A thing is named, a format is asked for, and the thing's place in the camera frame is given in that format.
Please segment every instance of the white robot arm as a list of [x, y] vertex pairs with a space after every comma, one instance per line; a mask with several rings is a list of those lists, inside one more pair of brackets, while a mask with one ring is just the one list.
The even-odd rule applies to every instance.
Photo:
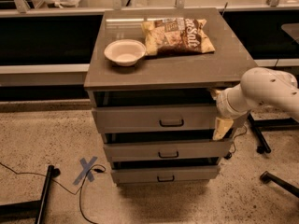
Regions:
[[258, 67], [250, 69], [239, 85], [218, 92], [216, 103], [219, 115], [213, 139], [223, 138], [234, 119], [261, 105], [278, 107], [299, 122], [297, 87], [298, 82], [290, 73]]

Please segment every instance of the snack bag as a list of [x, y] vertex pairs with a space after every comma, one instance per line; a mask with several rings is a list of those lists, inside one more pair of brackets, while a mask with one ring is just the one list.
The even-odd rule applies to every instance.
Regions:
[[147, 55], [208, 53], [214, 46], [204, 33], [206, 20], [162, 19], [141, 24], [146, 37]]

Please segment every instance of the speckled floor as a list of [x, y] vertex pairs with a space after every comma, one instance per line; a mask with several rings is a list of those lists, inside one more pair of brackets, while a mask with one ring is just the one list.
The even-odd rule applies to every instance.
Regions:
[[[268, 107], [254, 117], [281, 117]], [[89, 102], [0, 103], [0, 162], [17, 172], [45, 174], [49, 164], [61, 171], [56, 180], [73, 192], [82, 171], [81, 159], [107, 168], [93, 173], [82, 191], [82, 209], [96, 223], [271, 223], [299, 222], [299, 199], [259, 176], [269, 171], [299, 186], [299, 131], [265, 132], [272, 152], [258, 154], [250, 129], [235, 139], [236, 153], [221, 161], [210, 181], [116, 187], [102, 150]], [[0, 166], [0, 204], [37, 200], [44, 178], [15, 175]], [[0, 219], [3, 223], [34, 220]], [[88, 223], [79, 211], [79, 196], [57, 184], [50, 189], [46, 223]]]

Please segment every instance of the bowl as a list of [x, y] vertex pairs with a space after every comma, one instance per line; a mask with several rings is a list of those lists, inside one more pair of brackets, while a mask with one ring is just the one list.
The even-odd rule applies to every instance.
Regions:
[[105, 56], [120, 66], [131, 66], [144, 57], [146, 47], [139, 41], [123, 39], [110, 43], [105, 51]]

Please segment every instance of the cabinet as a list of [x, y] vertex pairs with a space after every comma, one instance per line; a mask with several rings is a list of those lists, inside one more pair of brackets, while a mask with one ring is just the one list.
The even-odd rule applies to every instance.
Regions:
[[[145, 58], [119, 67], [104, 57], [117, 39], [144, 42], [142, 21], [165, 17], [206, 19], [214, 53]], [[107, 11], [84, 87], [116, 184], [215, 178], [232, 144], [235, 121], [213, 141], [217, 108], [208, 88], [238, 83], [256, 64], [216, 8]]]

